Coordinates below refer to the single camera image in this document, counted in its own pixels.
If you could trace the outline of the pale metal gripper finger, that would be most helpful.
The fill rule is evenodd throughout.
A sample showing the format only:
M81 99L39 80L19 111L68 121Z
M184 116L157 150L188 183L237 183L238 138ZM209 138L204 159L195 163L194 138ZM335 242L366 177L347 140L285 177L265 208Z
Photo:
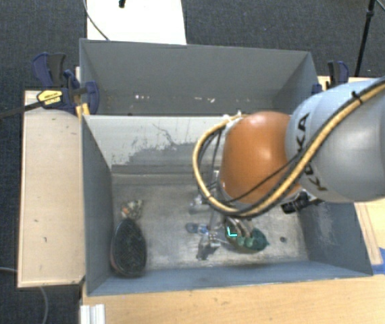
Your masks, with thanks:
M189 222L185 225L186 231L190 234L208 236L210 230L206 224Z
M197 260L206 261L219 247L220 243L217 240L211 239L208 235L201 236L196 255Z

